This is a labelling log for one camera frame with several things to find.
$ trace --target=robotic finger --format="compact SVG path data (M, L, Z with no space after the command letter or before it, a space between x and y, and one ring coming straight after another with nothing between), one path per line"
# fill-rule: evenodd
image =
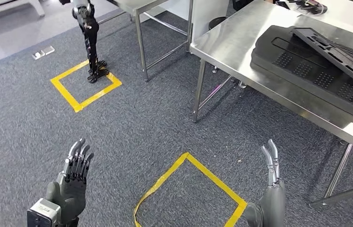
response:
M82 179L84 182L86 182L86 178L87 178L87 173L88 173L88 170L89 170L89 166L90 166L90 162L91 162L91 159L93 159L94 157L94 153L90 153L87 155L87 157L85 158L85 161L83 163L83 169L82 169Z
M90 145L86 145L85 147L82 148L80 154L79 154L79 159L77 162L77 168L76 168L76 176L77 180L82 180L82 170L83 170L83 164L85 162L85 156L87 151L90 149Z
M74 180L77 176L76 176L76 171L77 171L77 166L79 164L79 155L80 155L80 150L83 146L83 144L85 143L85 139L81 138L78 141L78 146L76 146L74 148L74 150L72 150L71 152L73 152L73 164L72 164L72 168L70 170L71 174L70 174L70 178L71 180Z

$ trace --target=robotic arm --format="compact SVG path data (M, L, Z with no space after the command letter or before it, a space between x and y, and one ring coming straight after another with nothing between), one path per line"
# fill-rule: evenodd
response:
M86 177L93 153L87 155L89 145L84 139L70 149L65 166L57 181L51 182L45 198L41 198L27 211L28 227L77 227L78 216L86 207ZM278 150L268 141L271 152L264 146L268 186L258 204L248 203L243 216L250 227L283 227L285 214L285 185L279 175Z
M70 148L57 181L48 184L45 198L27 211L28 227L77 227L86 207L86 177L94 153L80 139Z
M70 0L60 0L62 5L70 3ZM109 72L105 68L107 63L105 61L98 61L97 58L97 33L99 25L94 18L94 5L90 3L90 0L73 0L72 16L75 18L79 27L85 36L85 45L87 51L87 57L89 59L89 77L87 80L90 83L95 83L100 77L107 75Z
M279 175L278 149L268 141L271 152L261 147L268 167L268 187L259 204L249 202L243 216L250 227L283 227L286 210L285 184Z

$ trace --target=gray carpet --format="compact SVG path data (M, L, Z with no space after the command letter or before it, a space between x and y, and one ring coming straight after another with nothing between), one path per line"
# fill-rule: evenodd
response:
M186 29L179 18L160 17ZM184 40L153 22L143 23L147 58ZM38 61L30 54L52 45ZM199 59L177 52L150 70L143 81L135 25L123 15L101 26L99 56L123 85L79 113L50 79L86 59L78 29L0 61L0 226L26 226L26 210L45 195L62 168L69 147L85 137L95 153L80 227L132 227L141 196L184 152L217 175L247 201L266 186L259 147L273 138L286 181L288 227L353 227L353 199L313 210L344 150L339 138L251 89L230 83L191 121ZM77 100L108 82L88 84L82 69L64 79ZM207 67L204 92L225 78ZM337 191L353 188L353 153ZM138 218L144 227L223 226L236 204L193 165L183 164L152 197ZM246 226L240 219L236 226Z

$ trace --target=metal table leg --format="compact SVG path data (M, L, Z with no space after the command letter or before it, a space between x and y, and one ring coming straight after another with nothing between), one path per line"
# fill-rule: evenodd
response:
M343 172L344 166L347 163L347 159L349 157L349 154L350 154L350 151L352 150L352 148L353 148L352 144L347 145L346 150L345 150L345 152L339 162L339 165L335 170L334 176L332 177L331 182L329 183L329 186L328 186L327 190L325 191L324 198L317 200L317 201L314 201L314 202L311 202L309 204L310 207L319 208L321 206L335 204L341 200L353 197L353 189L332 195L332 192L335 189L335 186L336 186L336 184L337 184L337 182Z
M201 59L200 61L200 71L198 73L197 89L196 89L196 101L194 102L193 108L193 121L197 121L198 107L200 106L201 90L203 88L204 71L206 69L206 61Z
M147 74L147 66L146 66L146 57L144 54L144 45L143 45L143 37L141 35L141 27L140 27L140 15L136 14L135 15L135 23L136 23L136 28L137 28L137 33L138 33L138 42L140 46L140 55L141 55L141 67L144 73L144 81L148 81L148 74Z
M335 194L335 195L327 197L327 198L323 198L323 199L314 201L314 202L310 203L310 207L319 208L321 206L335 204L341 200L349 199L349 198L353 198L353 189L342 192L342 193Z
M329 183L329 186L328 186L327 190L325 191L324 198L327 198L332 195L332 192L335 189L335 186L340 178L340 175L343 172L344 166L347 163L347 159L349 157L350 151L352 150L352 147L353 147L352 144L347 145L346 150L344 151L344 154L343 154L342 158L340 159L339 165L335 170L334 176L332 177L331 182Z
M192 41L192 35L193 35L193 25L192 25L192 18L193 18L193 0L190 0L189 4L189 21L188 21L188 44L186 46L186 51L190 52L190 44Z

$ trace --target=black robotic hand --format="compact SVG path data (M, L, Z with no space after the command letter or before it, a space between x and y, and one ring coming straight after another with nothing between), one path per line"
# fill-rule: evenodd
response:
M262 152L267 157L268 187L259 204L249 202L243 215L250 227L283 227L286 209L286 191L279 178L278 150L272 140L268 141L272 153L264 146Z
M84 143L85 140L80 139L71 147L64 170L58 174L57 181L48 184L45 199L61 207L63 225L77 222L86 207L86 177L94 153L87 155L90 146L82 148Z
M48 184L45 198L27 211L28 227L77 227L78 216L86 207L87 173L94 154L80 139L70 148L57 181Z

